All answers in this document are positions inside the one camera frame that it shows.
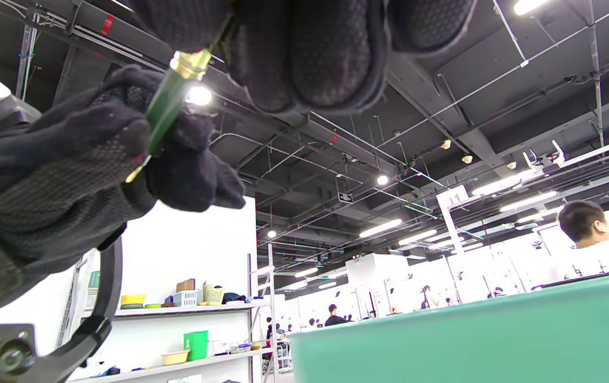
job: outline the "textured grip glove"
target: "textured grip glove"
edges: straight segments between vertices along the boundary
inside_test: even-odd
[[[176,51],[220,55],[260,111],[358,111],[380,97],[391,49],[429,55],[461,37],[477,0],[129,0]]]
[[[159,73],[127,67],[25,127],[0,134],[0,307],[75,264],[160,198],[175,209],[241,208],[243,185],[209,151],[209,117],[183,111],[146,158],[143,112]]]

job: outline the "green bucket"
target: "green bucket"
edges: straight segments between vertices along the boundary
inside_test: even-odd
[[[183,335],[183,350],[188,350],[187,361],[207,358],[207,334],[209,331],[189,332]]]

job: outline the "metal bracket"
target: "metal bracket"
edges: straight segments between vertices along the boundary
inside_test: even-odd
[[[71,8],[70,14],[68,15],[68,19],[66,19],[65,23],[65,34],[68,36],[72,35],[73,31],[75,30],[75,23],[78,19],[80,7],[82,7],[83,2],[85,2],[85,0],[73,0],[73,8]]]

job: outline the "white shirt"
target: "white shirt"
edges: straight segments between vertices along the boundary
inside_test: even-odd
[[[582,276],[596,276],[609,272],[609,240],[583,249],[570,249],[553,262],[550,282],[563,281],[565,277],[574,279]]]

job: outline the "bowl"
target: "bowl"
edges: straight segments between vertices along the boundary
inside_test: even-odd
[[[146,294],[123,295],[120,298],[120,305],[143,305],[144,299],[146,299]]]
[[[187,358],[188,350],[172,352],[171,354],[163,354],[163,366],[186,363]]]

